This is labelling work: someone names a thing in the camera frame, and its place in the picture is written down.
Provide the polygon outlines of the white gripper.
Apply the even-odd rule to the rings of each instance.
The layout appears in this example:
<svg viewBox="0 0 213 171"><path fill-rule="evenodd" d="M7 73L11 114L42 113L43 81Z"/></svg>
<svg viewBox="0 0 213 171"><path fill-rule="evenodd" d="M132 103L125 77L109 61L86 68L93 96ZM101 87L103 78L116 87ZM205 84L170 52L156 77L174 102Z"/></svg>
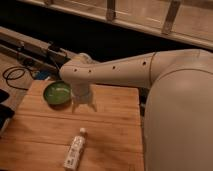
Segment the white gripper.
<svg viewBox="0 0 213 171"><path fill-rule="evenodd" d="M97 106L92 102L93 94L89 84L72 84L71 85L71 95L73 102L71 111L75 113L78 104L89 104L89 107L97 112Z"/></svg>

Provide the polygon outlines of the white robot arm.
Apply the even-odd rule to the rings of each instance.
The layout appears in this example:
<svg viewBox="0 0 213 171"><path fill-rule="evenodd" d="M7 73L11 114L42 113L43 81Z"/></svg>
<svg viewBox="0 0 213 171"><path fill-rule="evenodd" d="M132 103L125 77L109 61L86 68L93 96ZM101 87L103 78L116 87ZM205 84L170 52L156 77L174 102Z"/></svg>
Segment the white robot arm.
<svg viewBox="0 0 213 171"><path fill-rule="evenodd" d="M94 83L147 88L145 171L213 171L213 53L171 50L103 63L80 53L60 77L74 106L93 104Z"/></svg>

